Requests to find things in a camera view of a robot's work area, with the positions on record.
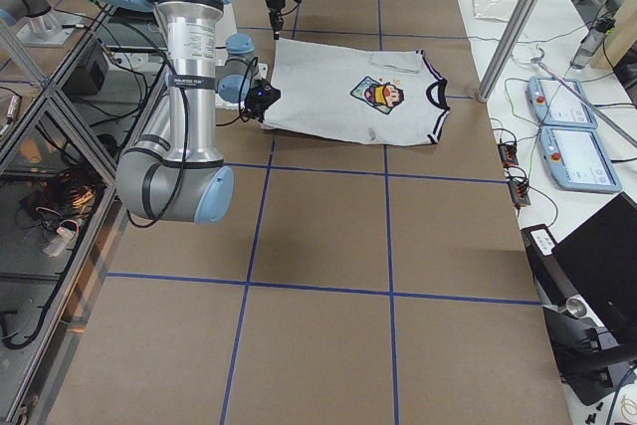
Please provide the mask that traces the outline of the grey cartoon print t-shirt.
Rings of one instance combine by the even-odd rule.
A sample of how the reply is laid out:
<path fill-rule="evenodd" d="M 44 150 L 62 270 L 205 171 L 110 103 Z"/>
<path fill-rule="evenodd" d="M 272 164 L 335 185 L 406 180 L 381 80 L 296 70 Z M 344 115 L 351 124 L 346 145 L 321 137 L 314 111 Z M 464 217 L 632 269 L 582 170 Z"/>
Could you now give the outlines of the grey cartoon print t-shirt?
<path fill-rule="evenodd" d="M 360 144 L 429 145 L 450 112 L 423 51 L 362 51 L 280 39 L 263 125 Z"/>

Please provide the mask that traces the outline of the clear plastic bag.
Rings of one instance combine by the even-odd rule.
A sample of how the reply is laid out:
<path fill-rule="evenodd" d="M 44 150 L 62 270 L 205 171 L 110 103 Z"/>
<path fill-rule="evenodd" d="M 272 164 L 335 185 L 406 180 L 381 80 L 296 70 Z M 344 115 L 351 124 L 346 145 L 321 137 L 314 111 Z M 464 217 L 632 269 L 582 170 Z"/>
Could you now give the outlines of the clear plastic bag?
<path fill-rule="evenodd" d="M 508 22 L 519 0 L 473 0 L 476 19 Z"/>

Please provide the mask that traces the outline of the orange connector board far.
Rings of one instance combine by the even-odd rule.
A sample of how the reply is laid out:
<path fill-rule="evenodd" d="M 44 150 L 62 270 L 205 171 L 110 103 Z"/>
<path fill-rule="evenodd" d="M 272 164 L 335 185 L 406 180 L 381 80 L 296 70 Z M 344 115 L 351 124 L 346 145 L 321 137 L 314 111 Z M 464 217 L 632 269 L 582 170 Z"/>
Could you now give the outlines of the orange connector board far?
<path fill-rule="evenodd" d="M 518 148 L 514 142 L 499 142 L 497 148 L 503 168 L 520 165 L 518 160 Z"/>

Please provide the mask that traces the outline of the orange connector board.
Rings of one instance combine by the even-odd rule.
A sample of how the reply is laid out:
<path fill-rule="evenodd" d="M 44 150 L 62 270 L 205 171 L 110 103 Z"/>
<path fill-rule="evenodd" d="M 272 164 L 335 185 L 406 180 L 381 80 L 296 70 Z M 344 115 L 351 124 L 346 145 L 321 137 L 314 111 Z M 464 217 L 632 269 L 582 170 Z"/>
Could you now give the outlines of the orange connector board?
<path fill-rule="evenodd" d="M 508 187 L 513 205 L 516 209 L 525 208 L 531 205 L 529 198 L 529 181 L 522 177 L 510 176 Z"/>
<path fill-rule="evenodd" d="M 499 142 L 497 148 L 503 168 L 520 165 L 518 160 L 518 148 L 514 142 Z"/>

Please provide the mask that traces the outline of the upper blue teach pendant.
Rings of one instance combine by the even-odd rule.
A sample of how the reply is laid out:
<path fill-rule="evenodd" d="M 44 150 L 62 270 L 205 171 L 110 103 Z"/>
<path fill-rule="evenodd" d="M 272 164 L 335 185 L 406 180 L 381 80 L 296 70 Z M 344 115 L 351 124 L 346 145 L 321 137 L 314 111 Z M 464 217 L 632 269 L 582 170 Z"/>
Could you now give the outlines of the upper blue teach pendant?
<path fill-rule="evenodd" d="M 596 129 L 597 120 L 576 95 L 555 79 L 534 76 L 528 81 L 531 111 L 543 124 Z"/>

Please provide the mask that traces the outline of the blue teach pendant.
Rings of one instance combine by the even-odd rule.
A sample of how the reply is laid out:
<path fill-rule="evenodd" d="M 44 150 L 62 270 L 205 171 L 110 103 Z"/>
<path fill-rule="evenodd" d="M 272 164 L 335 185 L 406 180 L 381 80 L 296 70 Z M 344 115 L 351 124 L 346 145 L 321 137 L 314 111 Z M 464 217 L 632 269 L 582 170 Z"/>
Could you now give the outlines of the blue teach pendant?
<path fill-rule="evenodd" d="M 541 156 L 563 190 L 613 194 L 622 184 L 597 132 L 590 128 L 543 126 Z"/>
<path fill-rule="evenodd" d="M 534 76 L 528 81 L 531 111 L 543 124 L 596 129 L 597 120 L 576 95 L 555 79 Z"/>

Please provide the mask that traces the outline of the orange connector board near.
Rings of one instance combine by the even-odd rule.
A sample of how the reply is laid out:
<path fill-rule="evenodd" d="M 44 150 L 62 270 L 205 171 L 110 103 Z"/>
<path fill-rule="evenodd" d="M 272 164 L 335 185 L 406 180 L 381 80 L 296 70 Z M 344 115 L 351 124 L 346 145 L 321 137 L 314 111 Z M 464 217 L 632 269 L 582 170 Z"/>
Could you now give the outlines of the orange connector board near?
<path fill-rule="evenodd" d="M 508 187 L 513 205 L 516 209 L 525 208 L 531 205 L 529 198 L 529 181 L 522 177 L 510 176 Z"/>

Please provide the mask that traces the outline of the clear water bottle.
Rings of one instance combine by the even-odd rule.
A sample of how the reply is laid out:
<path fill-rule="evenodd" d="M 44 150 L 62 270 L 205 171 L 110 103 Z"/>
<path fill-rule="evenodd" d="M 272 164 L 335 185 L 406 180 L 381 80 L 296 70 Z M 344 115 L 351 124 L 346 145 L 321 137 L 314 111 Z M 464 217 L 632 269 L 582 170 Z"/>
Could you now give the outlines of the clear water bottle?
<path fill-rule="evenodd" d="M 606 36 L 615 27 L 615 23 L 616 19 L 614 17 L 602 17 L 592 23 L 570 62 L 574 69 L 583 70 L 588 65 L 592 56 L 603 44 Z"/>

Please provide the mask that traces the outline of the lower blue teach pendant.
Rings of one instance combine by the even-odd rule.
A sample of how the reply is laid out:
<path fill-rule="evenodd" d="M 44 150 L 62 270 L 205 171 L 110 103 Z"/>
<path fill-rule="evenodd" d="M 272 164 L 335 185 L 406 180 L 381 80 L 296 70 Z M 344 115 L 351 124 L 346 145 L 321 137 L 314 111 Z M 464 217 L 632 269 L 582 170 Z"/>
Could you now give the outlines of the lower blue teach pendant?
<path fill-rule="evenodd" d="M 613 194 L 622 184 L 597 132 L 590 128 L 543 126 L 541 156 L 563 190 Z"/>

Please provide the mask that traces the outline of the black power adapter box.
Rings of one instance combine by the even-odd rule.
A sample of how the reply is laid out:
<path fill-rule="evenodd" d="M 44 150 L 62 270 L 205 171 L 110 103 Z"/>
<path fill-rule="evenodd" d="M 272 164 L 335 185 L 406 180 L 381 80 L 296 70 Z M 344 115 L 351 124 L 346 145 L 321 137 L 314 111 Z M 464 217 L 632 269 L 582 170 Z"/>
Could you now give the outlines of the black power adapter box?
<path fill-rule="evenodd" d="M 553 254 L 554 237 L 544 224 L 522 228 L 521 235 L 535 281 L 551 304 L 564 306 L 578 291 Z"/>

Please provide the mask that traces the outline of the black laptop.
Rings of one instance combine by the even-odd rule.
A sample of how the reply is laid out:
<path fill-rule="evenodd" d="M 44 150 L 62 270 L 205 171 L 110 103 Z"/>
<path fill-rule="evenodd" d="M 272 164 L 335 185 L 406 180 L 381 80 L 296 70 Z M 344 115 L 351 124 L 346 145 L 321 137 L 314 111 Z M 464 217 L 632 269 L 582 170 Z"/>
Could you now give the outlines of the black laptop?
<path fill-rule="evenodd" d="M 552 250 L 620 343 L 636 339 L 636 202 L 620 193 Z"/>

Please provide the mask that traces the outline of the aluminium frame post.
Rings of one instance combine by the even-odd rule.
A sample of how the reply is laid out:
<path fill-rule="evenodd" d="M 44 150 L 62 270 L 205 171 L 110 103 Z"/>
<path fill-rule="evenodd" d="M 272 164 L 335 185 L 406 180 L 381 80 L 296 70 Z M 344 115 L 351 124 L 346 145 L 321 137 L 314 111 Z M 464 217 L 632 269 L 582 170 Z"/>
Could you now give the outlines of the aluminium frame post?
<path fill-rule="evenodd" d="M 518 0 L 510 21 L 480 82 L 476 93 L 476 98 L 479 102 L 486 103 L 488 101 L 537 1 L 538 0 Z"/>

